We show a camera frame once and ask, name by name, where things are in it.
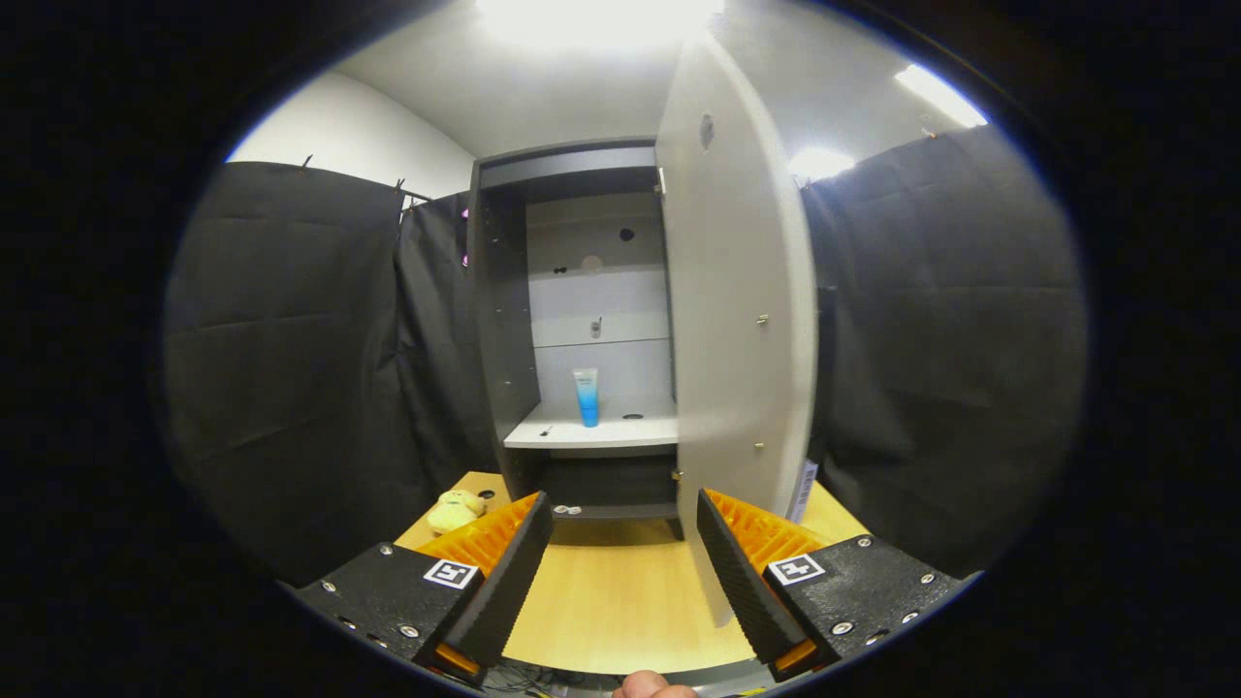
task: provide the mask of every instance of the yellow stuffed toy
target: yellow stuffed toy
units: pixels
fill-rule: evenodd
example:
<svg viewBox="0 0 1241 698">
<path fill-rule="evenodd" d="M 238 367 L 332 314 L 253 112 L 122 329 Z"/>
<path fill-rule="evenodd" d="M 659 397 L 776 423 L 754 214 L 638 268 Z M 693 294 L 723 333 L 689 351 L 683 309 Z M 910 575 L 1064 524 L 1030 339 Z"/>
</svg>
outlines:
<svg viewBox="0 0 1241 698">
<path fill-rule="evenodd" d="M 439 496 L 439 502 L 431 509 L 427 523 L 431 524 L 431 530 L 439 535 L 463 527 L 484 513 L 486 502 L 482 497 L 464 489 L 449 489 Z"/>
</svg>

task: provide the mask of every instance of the black curtain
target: black curtain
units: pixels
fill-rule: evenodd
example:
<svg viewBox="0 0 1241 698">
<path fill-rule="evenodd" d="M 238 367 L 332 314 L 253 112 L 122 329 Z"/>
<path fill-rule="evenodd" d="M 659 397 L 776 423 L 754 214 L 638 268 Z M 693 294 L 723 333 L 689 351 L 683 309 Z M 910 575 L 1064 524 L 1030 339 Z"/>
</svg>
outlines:
<svg viewBox="0 0 1241 698">
<path fill-rule="evenodd" d="M 335 173 L 223 165 L 169 279 L 164 389 L 179 476 L 302 585 L 429 504 L 398 375 L 402 196 Z"/>
<path fill-rule="evenodd" d="M 465 266 L 468 205 L 465 191 L 406 211 L 396 256 L 397 369 L 434 493 L 467 471 L 499 472 Z"/>
<path fill-rule="evenodd" d="M 1045 504 L 1077 426 L 1069 221 L 993 127 L 895 148 L 803 202 L 823 327 L 812 457 L 876 535 L 982 569 Z"/>
</svg>

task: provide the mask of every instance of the open cabinet door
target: open cabinet door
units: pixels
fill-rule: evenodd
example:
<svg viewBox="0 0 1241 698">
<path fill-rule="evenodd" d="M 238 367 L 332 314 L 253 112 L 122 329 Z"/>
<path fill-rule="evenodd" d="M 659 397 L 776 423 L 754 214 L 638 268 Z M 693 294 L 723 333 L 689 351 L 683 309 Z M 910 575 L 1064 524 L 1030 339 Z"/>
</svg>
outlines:
<svg viewBox="0 0 1241 698">
<path fill-rule="evenodd" d="M 655 160 L 680 432 L 678 510 L 724 625 L 731 610 L 697 535 L 697 491 L 788 514 L 814 399 L 814 265 L 776 124 L 706 31 L 681 53 Z"/>
</svg>

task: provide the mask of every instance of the orange gripper pad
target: orange gripper pad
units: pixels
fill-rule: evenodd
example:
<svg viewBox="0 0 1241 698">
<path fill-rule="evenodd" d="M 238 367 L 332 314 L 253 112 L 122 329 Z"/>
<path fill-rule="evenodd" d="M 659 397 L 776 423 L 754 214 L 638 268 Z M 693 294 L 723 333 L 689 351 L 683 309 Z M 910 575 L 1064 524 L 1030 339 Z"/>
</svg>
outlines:
<svg viewBox="0 0 1241 698">
<path fill-rule="evenodd" d="M 535 492 L 503 509 L 484 514 L 434 540 L 423 543 L 417 551 L 442 560 L 475 565 L 483 570 L 484 576 L 491 576 L 491 570 L 509 548 L 509 543 L 513 542 L 526 514 L 534 508 L 537 497 L 539 493 Z"/>
<path fill-rule="evenodd" d="M 825 548 L 809 529 L 788 519 L 714 489 L 707 489 L 706 496 L 720 510 L 725 523 L 728 524 L 728 530 L 737 539 L 741 551 L 755 566 L 758 576 L 762 576 L 767 565 L 774 561 Z"/>
</svg>

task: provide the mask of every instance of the ceiling light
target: ceiling light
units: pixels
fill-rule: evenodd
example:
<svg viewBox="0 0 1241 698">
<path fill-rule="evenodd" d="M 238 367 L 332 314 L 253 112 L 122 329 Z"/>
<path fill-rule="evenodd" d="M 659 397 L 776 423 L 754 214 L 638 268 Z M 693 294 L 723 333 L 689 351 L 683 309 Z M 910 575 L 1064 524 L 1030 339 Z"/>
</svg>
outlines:
<svg viewBox="0 0 1241 698">
<path fill-rule="evenodd" d="M 724 0 L 477 0 L 499 36 L 540 47 L 629 47 L 683 37 Z"/>
<path fill-rule="evenodd" d="M 808 183 L 835 176 L 851 166 L 854 166 L 853 158 L 827 148 L 807 148 L 788 164 L 789 171 Z"/>
<path fill-rule="evenodd" d="M 965 128 L 984 125 L 987 123 L 987 119 L 983 118 L 983 114 L 978 113 L 978 109 L 973 104 L 967 102 L 947 82 L 921 66 L 910 65 L 910 67 L 896 73 L 896 79 Z"/>
</svg>

